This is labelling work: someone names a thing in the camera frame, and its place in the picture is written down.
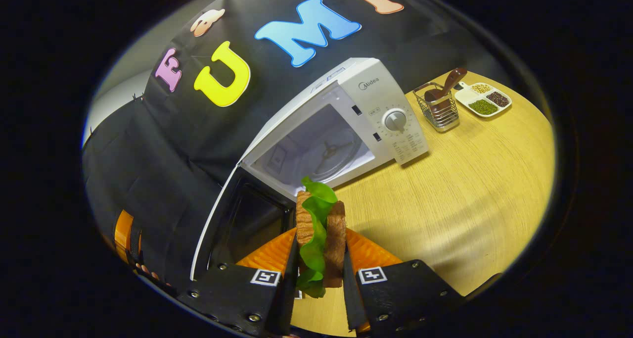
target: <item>white wall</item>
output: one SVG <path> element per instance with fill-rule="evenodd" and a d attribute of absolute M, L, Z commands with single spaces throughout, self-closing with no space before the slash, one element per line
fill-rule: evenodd
<path fill-rule="evenodd" d="M 105 94 L 101 95 L 98 99 L 92 101 L 88 118 L 86 119 L 86 126 L 84 127 L 84 141 L 82 142 L 82 146 L 86 144 L 86 140 L 88 140 L 90 136 L 90 128 L 95 130 L 97 125 L 106 119 L 108 115 L 134 99 L 135 94 L 138 97 L 144 92 L 151 71 L 152 70 L 149 69 L 127 79 L 120 85 L 105 92 Z"/>

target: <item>yellow letter u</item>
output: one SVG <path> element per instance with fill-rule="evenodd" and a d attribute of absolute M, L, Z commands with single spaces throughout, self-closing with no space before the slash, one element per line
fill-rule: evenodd
<path fill-rule="evenodd" d="M 248 67 L 248 63 L 242 60 L 235 52 L 228 48 L 230 43 L 224 41 L 211 56 L 211 61 L 222 61 L 227 65 L 233 73 L 235 73 L 235 80 L 230 86 L 224 87 L 218 83 L 218 81 L 211 76 L 211 68 L 209 66 L 204 67 L 194 82 L 194 89 L 202 91 L 204 95 L 210 99 L 217 106 L 229 106 L 244 93 L 248 83 L 251 80 L 251 69 Z"/>

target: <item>green beans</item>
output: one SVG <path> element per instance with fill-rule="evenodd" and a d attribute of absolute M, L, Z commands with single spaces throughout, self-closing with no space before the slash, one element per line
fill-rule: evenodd
<path fill-rule="evenodd" d="M 483 114 L 483 115 L 492 114 L 499 109 L 497 108 L 496 105 L 490 104 L 487 101 L 484 101 L 483 99 L 479 99 L 475 103 L 470 103 L 468 106 L 472 108 L 473 110 L 475 110 L 475 112 Z"/>

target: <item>microwave knob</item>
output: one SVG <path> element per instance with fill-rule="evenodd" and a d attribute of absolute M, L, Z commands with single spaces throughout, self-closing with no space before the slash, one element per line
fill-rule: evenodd
<path fill-rule="evenodd" d="M 407 117 L 405 117 L 405 113 L 398 112 L 397 110 L 389 113 L 385 118 L 385 126 L 391 131 L 404 131 L 406 123 Z"/>

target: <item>seeds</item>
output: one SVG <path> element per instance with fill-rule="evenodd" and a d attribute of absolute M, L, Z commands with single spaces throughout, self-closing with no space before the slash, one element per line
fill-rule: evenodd
<path fill-rule="evenodd" d="M 483 99 L 479 99 L 475 103 L 470 103 L 468 106 L 473 108 L 475 112 L 483 114 L 483 115 L 492 114 L 499 109 L 497 108 L 496 105 L 490 104 L 487 101 L 484 101 Z"/>
<path fill-rule="evenodd" d="M 486 97 L 502 108 L 509 103 L 508 99 L 502 96 L 499 92 L 493 92 Z"/>
<path fill-rule="evenodd" d="M 472 86 L 473 90 L 479 94 L 484 94 L 485 92 L 488 92 L 489 90 L 492 90 L 492 88 L 489 85 L 486 85 L 485 83 L 481 83 L 479 85 L 474 85 Z"/>

